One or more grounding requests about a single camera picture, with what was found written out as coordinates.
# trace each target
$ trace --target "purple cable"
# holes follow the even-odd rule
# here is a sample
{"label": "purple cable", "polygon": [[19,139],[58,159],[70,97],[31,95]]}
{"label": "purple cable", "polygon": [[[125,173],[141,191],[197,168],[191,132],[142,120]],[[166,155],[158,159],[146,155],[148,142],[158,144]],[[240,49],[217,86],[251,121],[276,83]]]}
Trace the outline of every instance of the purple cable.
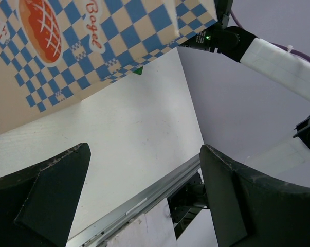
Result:
{"label": "purple cable", "polygon": [[[242,24],[238,21],[237,17],[235,16],[234,12],[231,11],[231,17],[232,19],[236,22],[236,25],[240,28],[243,28]],[[285,51],[288,51],[288,48],[286,46],[283,46],[283,45],[279,45],[279,44],[275,44],[275,43],[272,43],[273,45],[285,50]],[[300,52],[298,50],[291,50],[292,54],[300,57],[300,58],[303,58],[304,60],[308,61],[310,63],[310,56],[308,56],[307,54],[304,54],[303,52]]]}

